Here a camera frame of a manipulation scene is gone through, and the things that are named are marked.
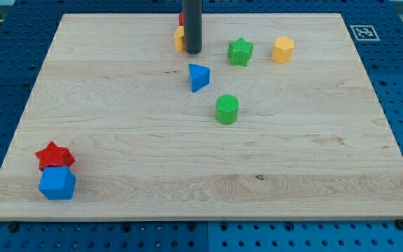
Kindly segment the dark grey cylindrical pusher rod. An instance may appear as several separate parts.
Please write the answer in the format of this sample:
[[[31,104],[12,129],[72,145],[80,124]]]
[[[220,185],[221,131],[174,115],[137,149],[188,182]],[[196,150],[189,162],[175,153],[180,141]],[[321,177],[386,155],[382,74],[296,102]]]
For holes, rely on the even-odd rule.
[[[185,51],[196,55],[202,51],[202,0],[182,0]]]

